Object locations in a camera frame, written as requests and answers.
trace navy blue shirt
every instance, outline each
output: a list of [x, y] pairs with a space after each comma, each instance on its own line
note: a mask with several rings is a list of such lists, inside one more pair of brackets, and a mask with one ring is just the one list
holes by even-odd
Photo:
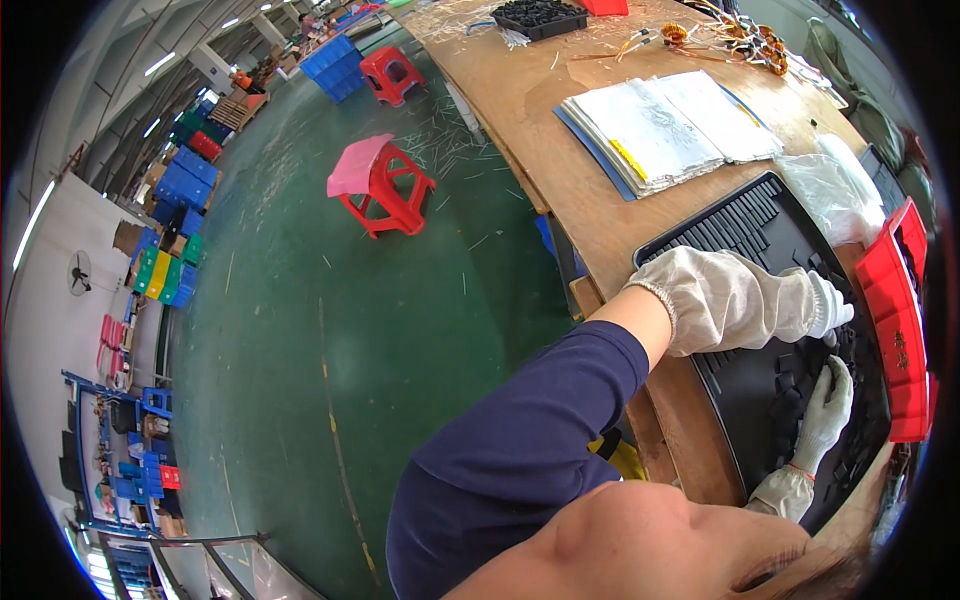
[[400, 600], [439, 598], [619, 473], [587, 450], [646, 379], [647, 354], [592, 321], [545, 348], [414, 452], [387, 526]]

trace hair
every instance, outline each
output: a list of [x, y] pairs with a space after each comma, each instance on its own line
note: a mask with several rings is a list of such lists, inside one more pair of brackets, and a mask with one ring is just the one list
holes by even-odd
[[870, 567], [866, 550], [858, 550], [843, 557], [830, 567], [811, 576], [792, 589], [777, 596], [777, 600], [845, 600], [852, 598], [860, 580]]

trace gloved hand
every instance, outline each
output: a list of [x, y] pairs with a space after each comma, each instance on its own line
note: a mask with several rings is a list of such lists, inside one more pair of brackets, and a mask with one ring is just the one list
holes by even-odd
[[796, 267], [772, 276], [726, 250], [680, 246], [640, 267], [624, 287], [631, 285], [650, 290], [666, 307], [672, 356], [763, 348], [774, 336], [788, 343], [822, 338], [853, 318], [853, 307], [815, 272]]
[[[834, 380], [832, 394], [831, 373]], [[852, 405], [853, 381], [847, 365], [840, 358], [830, 356], [806, 405], [804, 425], [793, 460], [767, 475], [750, 494], [747, 508], [769, 512], [757, 506], [757, 502], [761, 502], [777, 515], [800, 522], [813, 503], [813, 481], [820, 461], [840, 439], [840, 432], [850, 420]]]
[[797, 451], [790, 464], [811, 475], [816, 474], [820, 461], [837, 443], [840, 432], [847, 426], [852, 406], [853, 380], [850, 371], [839, 356], [828, 356], [817, 384], [813, 386], [810, 401], [806, 404], [804, 426], [800, 429]]

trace copper coil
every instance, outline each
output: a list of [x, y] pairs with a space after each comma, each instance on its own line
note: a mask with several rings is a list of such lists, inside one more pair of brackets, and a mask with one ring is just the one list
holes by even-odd
[[688, 33], [680, 23], [667, 23], [660, 32], [663, 34], [664, 41], [668, 44], [682, 44], [686, 41]]

